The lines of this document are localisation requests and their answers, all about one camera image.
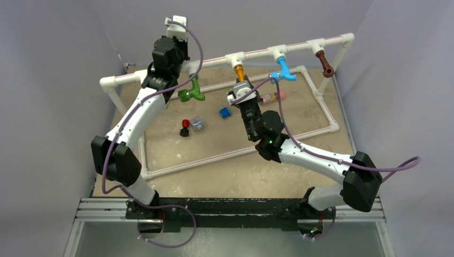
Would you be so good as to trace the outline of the orange water faucet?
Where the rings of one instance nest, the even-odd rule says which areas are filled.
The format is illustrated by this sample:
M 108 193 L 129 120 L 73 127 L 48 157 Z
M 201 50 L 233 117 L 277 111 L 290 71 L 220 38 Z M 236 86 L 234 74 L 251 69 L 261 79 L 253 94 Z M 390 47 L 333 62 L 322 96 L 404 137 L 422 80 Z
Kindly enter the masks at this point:
M 238 82 L 242 82 L 245 80 L 244 68 L 242 65 L 235 66 L 234 71 L 237 75 Z

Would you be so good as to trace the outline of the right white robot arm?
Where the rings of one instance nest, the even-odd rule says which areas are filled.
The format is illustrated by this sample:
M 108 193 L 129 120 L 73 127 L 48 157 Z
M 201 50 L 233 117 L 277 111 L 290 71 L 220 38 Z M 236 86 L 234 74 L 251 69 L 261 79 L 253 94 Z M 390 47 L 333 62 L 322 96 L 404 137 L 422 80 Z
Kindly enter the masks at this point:
M 364 213 L 371 211 L 383 178 L 375 171 L 376 166 L 368 154 L 333 153 L 302 143 L 289 132 L 284 133 L 287 126 L 283 115 L 277 111 L 261 111 L 257 89 L 248 78 L 237 79 L 227 99 L 240 110 L 247 138 L 255 143 L 263 159 L 310 169 L 336 182 L 307 190 L 300 204 L 304 216 L 313 218 L 322 210 L 341 205 Z

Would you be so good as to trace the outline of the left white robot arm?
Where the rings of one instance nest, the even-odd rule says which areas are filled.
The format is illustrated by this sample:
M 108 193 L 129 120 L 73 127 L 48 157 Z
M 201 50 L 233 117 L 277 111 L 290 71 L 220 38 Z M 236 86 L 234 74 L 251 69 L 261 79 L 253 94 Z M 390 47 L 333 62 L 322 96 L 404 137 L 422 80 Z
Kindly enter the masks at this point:
M 115 182 L 141 202 L 139 213 L 147 219 L 159 214 L 158 194 L 141 175 L 141 163 L 134 149 L 145 128 L 177 88 L 181 66 L 190 60 L 187 40 L 163 36 L 154 43 L 152 57 L 136 100 L 108 134 L 95 136 L 90 145 L 95 171 L 104 182 Z

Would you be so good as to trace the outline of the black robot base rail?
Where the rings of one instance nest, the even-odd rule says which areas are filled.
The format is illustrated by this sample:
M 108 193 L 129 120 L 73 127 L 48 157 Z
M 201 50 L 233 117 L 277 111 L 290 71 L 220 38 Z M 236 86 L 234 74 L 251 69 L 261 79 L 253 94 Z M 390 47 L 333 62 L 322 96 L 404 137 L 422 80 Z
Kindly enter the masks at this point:
M 128 220 L 163 223 L 164 232 L 193 227 L 320 232 L 322 221 L 333 216 L 333 208 L 318 211 L 305 198 L 159 197 L 151 208 L 127 201 L 125 214 Z

